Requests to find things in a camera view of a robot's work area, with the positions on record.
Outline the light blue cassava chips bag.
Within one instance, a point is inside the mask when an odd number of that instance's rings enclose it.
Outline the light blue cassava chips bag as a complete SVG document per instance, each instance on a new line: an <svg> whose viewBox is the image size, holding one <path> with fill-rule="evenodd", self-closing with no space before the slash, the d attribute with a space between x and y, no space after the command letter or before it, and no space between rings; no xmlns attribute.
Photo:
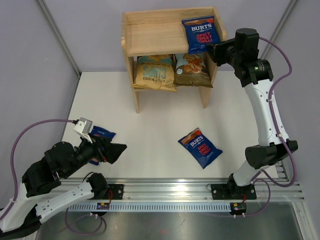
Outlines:
<svg viewBox="0 0 320 240"><path fill-rule="evenodd" d="M204 63L204 53L177 53L174 56L176 58L175 85L213 88Z"/></svg>

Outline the yellow kettle chips bag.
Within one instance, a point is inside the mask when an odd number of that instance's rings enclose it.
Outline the yellow kettle chips bag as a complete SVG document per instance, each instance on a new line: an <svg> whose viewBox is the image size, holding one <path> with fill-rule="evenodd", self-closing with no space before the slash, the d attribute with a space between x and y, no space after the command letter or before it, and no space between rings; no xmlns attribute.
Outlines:
<svg viewBox="0 0 320 240"><path fill-rule="evenodd" d="M177 92L172 54L138 56L134 88Z"/></svg>

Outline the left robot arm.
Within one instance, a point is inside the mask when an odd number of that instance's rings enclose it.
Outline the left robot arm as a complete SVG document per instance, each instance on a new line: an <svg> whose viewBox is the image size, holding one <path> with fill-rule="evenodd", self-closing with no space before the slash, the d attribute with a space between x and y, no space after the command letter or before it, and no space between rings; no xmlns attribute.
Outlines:
<svg viewBox="0 0 320 240"><path fill-rule="evenodd" d="M82 139L78 147L61 141L44 153L24 173L16 196L1 210L0 238L12 240L36 232L58 212L84 200L103 199L109 185L102 173L92 173L80 185L57 197L47 195L92 159L114 164L127 149L126 144L112 143L108 138L94 136Z"/></svg>

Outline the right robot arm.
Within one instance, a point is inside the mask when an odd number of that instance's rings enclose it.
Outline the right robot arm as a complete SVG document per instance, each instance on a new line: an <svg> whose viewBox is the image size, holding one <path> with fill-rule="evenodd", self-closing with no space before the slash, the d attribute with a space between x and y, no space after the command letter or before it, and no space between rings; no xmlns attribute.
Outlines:
<svg viewBox="0 0 320 240"><path fill-rule="evenodd" d="M245 149L245 162L227 183L211 185L214 200L255 200L254 183L260 174L279 187L290 187L296 181L297 170L293 153L298 143L291 140L282 123L274 89L279 83L273 80L270 63L260 59L259 41L262 38L253 28L240 28L235 37L216 44L208 44L208 55L217 66L229 64L244 88L255 117L258 144ZM289 158L293 177L290 183L281 184L267 174L266 169Z"/></svg>

